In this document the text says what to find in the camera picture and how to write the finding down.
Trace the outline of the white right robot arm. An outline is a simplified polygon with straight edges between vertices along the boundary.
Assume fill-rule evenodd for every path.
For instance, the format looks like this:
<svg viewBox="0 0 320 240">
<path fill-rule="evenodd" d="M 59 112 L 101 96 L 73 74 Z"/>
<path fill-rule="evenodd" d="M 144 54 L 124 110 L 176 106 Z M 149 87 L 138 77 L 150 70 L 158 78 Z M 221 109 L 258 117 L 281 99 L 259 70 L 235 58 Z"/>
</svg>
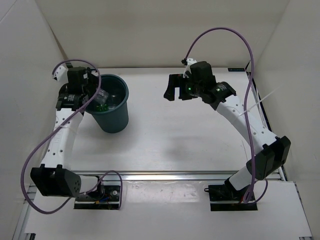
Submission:
<svg viewBox="0 0 320 240">
<path fill-rule="evenodd" d="M 208 62 L 187 59 L 184 73 L 169 75 L 163 97 L 174 101 L 176 89 L 182 101 L 201 98 L 225 117 L 250 146 L 251 159 L 224 182 L 220 196 L 228 200 L 244 197 L 256 181 L 266 179 L 286 163 L 291 141 L 286 136 L 277 136 L 245 111 L 234 88 L 225 81 L 218 82 Z"/>
</svg>

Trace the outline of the green plastic bottle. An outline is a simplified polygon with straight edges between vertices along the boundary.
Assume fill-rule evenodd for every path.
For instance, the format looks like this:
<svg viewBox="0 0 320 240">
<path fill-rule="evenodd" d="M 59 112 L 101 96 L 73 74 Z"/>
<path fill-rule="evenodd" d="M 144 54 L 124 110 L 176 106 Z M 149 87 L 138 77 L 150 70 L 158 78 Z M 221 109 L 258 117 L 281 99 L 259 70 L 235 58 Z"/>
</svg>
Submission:
<svg viewBox="0 0 320 240">
<path fill-rule="evenodd" d="M 107 104 L 104 104 L 104 105 L 97 105 L 95 109 L 97 112 L 106 112 L 109 110 L 109 107 Z"/>
</svg>

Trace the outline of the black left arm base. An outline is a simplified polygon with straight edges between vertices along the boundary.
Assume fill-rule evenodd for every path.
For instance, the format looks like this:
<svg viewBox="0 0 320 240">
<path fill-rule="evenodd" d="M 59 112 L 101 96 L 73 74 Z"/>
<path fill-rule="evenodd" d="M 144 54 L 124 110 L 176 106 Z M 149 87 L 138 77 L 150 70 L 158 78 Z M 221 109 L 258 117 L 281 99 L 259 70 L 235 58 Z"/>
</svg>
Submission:
<svg viewBox="0 0 320 240">
<path fill-rule="evenodd" d="M 120 210 L 123 198 L 123 179 L 120 176 L 95 176 L 98 185 L 90 193 L 84 191 L 74 200 L 75 210 Z"/>
</svg>

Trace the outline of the clear crushed plastic bottle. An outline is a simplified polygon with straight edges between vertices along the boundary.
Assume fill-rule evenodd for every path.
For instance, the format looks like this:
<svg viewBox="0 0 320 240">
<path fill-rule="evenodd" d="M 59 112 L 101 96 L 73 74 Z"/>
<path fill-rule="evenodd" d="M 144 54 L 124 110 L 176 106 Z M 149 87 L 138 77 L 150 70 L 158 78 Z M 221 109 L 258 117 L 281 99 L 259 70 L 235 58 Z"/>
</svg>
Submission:
<svg viewBox="0 0 320 240">
<path fill-rule="evenodd" d="M 96 94 L 95 98 L 93 101 L 98 105 L 98 106 L 104 106 L 108 102 L 108 97 L 109 93 L 103 89 L 100 89 L 98 93 Z"/>
</svg>

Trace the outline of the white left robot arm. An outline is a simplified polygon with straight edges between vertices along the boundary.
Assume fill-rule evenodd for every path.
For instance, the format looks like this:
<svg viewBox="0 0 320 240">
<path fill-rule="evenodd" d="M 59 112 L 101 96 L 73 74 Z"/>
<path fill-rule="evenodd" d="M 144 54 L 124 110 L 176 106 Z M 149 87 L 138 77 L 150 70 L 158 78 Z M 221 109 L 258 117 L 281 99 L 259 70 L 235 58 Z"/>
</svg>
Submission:
<svg viewBox="0 0 320 240">
<path fill-rule="evenodd" d="M 45 197 L 77 198 L 82 194 L 82 180 L 71 171 L 70 160 L 84 114 L 92 115 L 108 134 L 121 132 L 129 123 L 129 88 L 117 75 L 94 74 L 83 66 L 59 66 L 53 77 L 65 77 L 66 83 L 58 92 L 56 122 L 47 139 L 47 152 L 40 166 L 31 169 L 30 177 Z"/>
</svg>

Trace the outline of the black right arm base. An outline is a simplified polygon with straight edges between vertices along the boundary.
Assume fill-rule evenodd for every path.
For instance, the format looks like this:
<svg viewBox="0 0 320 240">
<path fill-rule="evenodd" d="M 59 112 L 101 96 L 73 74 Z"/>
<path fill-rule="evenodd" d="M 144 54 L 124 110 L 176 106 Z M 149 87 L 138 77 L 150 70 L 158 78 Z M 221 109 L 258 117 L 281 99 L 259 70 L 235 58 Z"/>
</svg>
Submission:
<svg viewBox="0 0 320 240">
<path fill-rule="evenodd" d="M 244 203 L 244 193 L 231 193 L 224 184 L 208 185 L 204 192 L 209 195 L 211 212 L 240 212 L 257 211 L 255 195 L 253 194 L 249 203 Z"/>
</svg>

